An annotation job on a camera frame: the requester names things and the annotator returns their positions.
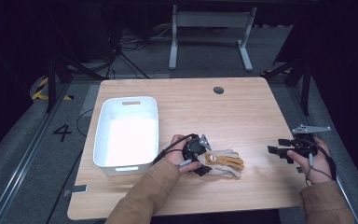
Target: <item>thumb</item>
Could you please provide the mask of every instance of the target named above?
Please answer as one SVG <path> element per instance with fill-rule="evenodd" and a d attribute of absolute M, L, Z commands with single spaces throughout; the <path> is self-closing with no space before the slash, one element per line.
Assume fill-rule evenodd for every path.
<path fill-rule="evenodd" d="M 293 150 L 288 150 L 287 155 L 292 158 L 293 161 L 297 162 L 303 169 L 308 166 L 308 159 L 302 157 L 300 154 L 294 152 Z"/>
<path fill-rule="evenodd" d="M 185 166 L 182 166 L 179 168 L 179 171 L 181 173 L 186 173 L 189 171 L 197 170 L 202 166 L 202 164 L 199 161 L 193 161 Z"/>

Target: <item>yellow and black tape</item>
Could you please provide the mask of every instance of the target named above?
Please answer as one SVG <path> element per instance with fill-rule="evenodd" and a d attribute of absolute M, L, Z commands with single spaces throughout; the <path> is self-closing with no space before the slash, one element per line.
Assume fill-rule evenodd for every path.
<path fill-rule="evenodd" d="M 48 84 L 48 77 L 45 76 L 42 81 L 40 81 L 39 86 L 36 88 L 34 95 L 32 96 L 33 100 L 48 100 L 48 95 L 43 95 L 42 90 L 45 88 L 46 84 Z M 63 100 L 73 100 L 75 96 L 73 95 L 65 95 Z"/>

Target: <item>person's left hand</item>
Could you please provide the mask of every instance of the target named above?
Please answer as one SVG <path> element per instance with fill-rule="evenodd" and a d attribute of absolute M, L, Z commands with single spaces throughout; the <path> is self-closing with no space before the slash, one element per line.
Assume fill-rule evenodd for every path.
<path fill-rule="evenodd" d="M 171 140 L 171 144 L 178 141 L 180 138 L 183 138 L 183 137 L 185 137 L 185 136 L 181 135 L 181 134 L 174 135 Z M 172 147 L 170 150 L 168 150 L 165 158 L 168 161 L 170 161 L 171 163 L 173 163 L 174 165 L 179 165 L 182 161 L 185 160 L 183 158 L 182 150 L 189 140 L 190 139 L 187 138 L 187 139 L 179 142 L 178 144 L 176 144 L 174 147 Z M 199 161 L 192 161 L 191 163 L 189 163 L 185 166 L 179 167 L 179 171 L 181 173 L 186 173 L 189 171 L 197 170 L 200 167 L 201 167 L 201 163 Z"/>

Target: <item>round black hole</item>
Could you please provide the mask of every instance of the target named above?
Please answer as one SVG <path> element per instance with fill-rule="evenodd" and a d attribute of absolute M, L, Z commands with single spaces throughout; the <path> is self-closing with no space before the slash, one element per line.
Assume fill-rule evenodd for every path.
<path fill-rule="evenodd" d="M 215 87 L 215 88 L 213 88 L 213 91 L 216 94 L 223 94 L 223 92 L 225 92 L 225 89 L 223 89 L 221 87 Z"/>

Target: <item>person's arm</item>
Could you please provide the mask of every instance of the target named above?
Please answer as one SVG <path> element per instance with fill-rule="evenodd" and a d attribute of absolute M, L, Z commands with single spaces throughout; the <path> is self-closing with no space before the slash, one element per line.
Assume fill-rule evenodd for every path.
<path fill-rule="evenodd" d="M 172 142 L 183 137 L 176 135 Z M 198 169 L 199 162 L 178 167 L 182 162 L 182 150 L 186 141 L 178 143 L 165 158 L 154 164 L 150 170 L 135 184 L 127 195 L 121 199 L 106 223 L 109 224 L 143 224 L 150 219 L 167 201 L 182 173 Z"/>
<path fill-rule="evenodd" d="M 315 138 L 315 142 L 327 154 L 329 153 L 327 145 L 322 140 Z M 301 166 L 306 178 L 312 184 L 300 191 L 307 223 L 354 223 L 351 210 L 342 197 L 336 181 L 331 178 L 330 168 L 324 154 L 318 152 L 314 157 L 312 168 L 308 159 L 294 151 L 288 151 L 287 155 Z"/>

